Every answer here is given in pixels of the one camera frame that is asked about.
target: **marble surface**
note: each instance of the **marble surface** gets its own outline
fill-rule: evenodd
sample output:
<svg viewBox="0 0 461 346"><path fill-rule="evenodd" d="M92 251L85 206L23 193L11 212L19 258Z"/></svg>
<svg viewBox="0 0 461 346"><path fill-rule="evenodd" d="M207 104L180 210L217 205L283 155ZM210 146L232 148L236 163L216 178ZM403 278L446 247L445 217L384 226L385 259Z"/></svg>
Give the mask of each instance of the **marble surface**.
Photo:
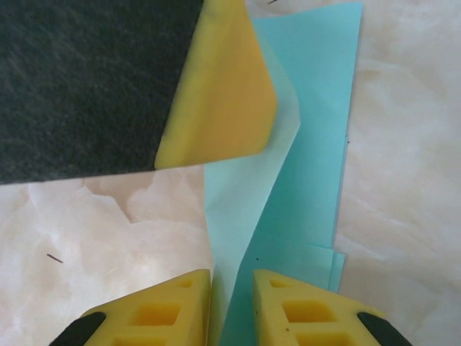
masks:
<svg viewBox="0 0 461 346"><path fill-rule="evenodd" d="M253 0L253 14L342 1ZM419 346L461 331L461 3L366 0L336 248L341 292ZM212 267L202 168L0 187L0 345ZM62 263L50 258L51 254Z"/></svg>

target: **sponge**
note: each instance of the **sponge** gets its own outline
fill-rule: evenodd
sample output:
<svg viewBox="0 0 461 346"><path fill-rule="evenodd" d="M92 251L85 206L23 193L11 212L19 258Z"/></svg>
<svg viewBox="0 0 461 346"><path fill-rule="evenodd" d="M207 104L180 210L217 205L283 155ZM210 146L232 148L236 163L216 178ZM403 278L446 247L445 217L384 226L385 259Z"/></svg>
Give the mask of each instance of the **sponge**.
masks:
<svg viewBox="0 0 461 346"><path fill-rule="evenodd" d="M261 346L381 345L357 314L383 313L275 272L254 271L253 303Z"/></svg>
<svg viewBox="0 0 461 346"><path fill-rule="evenodd" d="M267 142L276 96L244 0L7 1L1 16L0 183L199 164Z"/></svg>

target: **light blue paper sheet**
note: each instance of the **light blue paper sheet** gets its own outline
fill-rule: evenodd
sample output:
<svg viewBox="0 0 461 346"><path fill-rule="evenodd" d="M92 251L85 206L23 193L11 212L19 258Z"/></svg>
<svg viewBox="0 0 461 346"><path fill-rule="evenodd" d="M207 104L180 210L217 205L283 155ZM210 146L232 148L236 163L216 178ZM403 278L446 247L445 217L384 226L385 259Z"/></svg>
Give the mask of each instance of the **light blue paper sheet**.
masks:
<svg viewBox="0 0 461 346"><path fill-rule="evenodd" d="M262 38L260 44L279 103L269 144L256 156L205 165L205 215L215 262L209 345L218 343L241 260L300 126L296 92L270 46Z"/></svg>
<svg viewBox="0 0 461 346"><path fill-rule="evenodd" d="M361 4L342 4L255 20L257 31L273 47L295 86L301 129L272 193L283 151L288 150L296 133L295 125L290 130L287 126L282 136L278 133L281 124L276 124L271 144L261 155L205 166L205 211L215 260L210 329L215 333L221 330L229 309L231 317L226 320L225 334L241 334L241 329L235 330L241 326L234 322L239 314L247 313L248 306L240 309L239 305L241 299L247 299L247 303L251 299L241 294L248 292L248 273L256 256L260 267L323 288L336 290L339 285L344 258L309 243L330 247L334 237L361 13ZM268 51L264 43L266 58L271 61ZM282 81L285 86L275 82L279 97L284 87L290 87L288 81ZM280 137L285 139L280 140L281 144L275 141ZM260 216L254 241L246 252ZM296 245L288 252L286 244ZM262 252L273 255L261 256ZM329 255L320 256L319 252ZM316 277L303 269L309 266L323 269L313 272L319 275ZM233 290L239 296L229 307ZM247 335L249 342L254 342L252 335ZM210 336L210 345L216 345L215 336Z"/></svg>
<svg viewBox="0 0 461 346"><path fill-rule="evenodd" d="M259 227L331 247L344 164L361 4L257 19L300 102L301 127Z"/></svg>
<svg viewBox="0 0 461 346"><path fill-rule="evenodd" d="M339 254L338 252L335 252L330 272L330 283L328 284L328 290L330 290L331 292L339 292L339 286L341 284L341 276L343 273L343 266L345 260L346 256L344 256L343 254Z"/></svg>

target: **square hole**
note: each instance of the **square hole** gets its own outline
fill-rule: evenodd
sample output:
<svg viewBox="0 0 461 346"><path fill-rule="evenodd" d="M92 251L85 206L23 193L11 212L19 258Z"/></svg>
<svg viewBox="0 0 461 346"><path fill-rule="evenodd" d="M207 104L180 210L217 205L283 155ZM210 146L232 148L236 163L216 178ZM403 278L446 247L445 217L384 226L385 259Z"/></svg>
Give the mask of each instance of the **square hole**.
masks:
<svg viewBox="0 0 461 346"><path fill-rule="evenodd" d="M271 279L269 280L271 286L273 288L284 288L284 287L290 287L287 283L284 283L283 281L276 280L276 279Z"/></svg>
<svg viewBox="0 0 461 346"><path fill-rule="evenodd" d="M149 337L149 336L124 336L118 337L112 343L112 346L165 346L166 339L164 337Z"/></svg>
<svg viewBox="0 0 461 346"><path fill-rule="evenodd" d="M336 321L331 310L320 301L285 301L282 306L289 323Z"/></svg>
<svg viewBox="0 0 461 346"><path fill-rule="evenodd" d="M348 334L296 334L299 346L355 346Z"/></svg>
<svg viewBox="0 0 461 346"><path fill-rule="evenodd" d="M172 326L179 315L177 301L149 303L140 307L132 321L134 326Z"/></svg>

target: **pink marble countertop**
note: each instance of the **pink marble countertop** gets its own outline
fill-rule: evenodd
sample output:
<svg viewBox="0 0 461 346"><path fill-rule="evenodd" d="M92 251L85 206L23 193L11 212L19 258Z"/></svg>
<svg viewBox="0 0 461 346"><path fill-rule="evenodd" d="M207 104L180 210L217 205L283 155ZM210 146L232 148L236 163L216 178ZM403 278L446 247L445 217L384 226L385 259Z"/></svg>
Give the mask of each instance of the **pink marble countertop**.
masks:
<svg viewBox="0 0 461 346"><path fill-rule="evenodd" d="M249 7L344 1L267 2ZM415 346L461 338L460 56L460 2L364 2L341 292L386 312ZM1 186L0 345L47 345L93 306L211 268L202 192L201 167Z"/></svg>

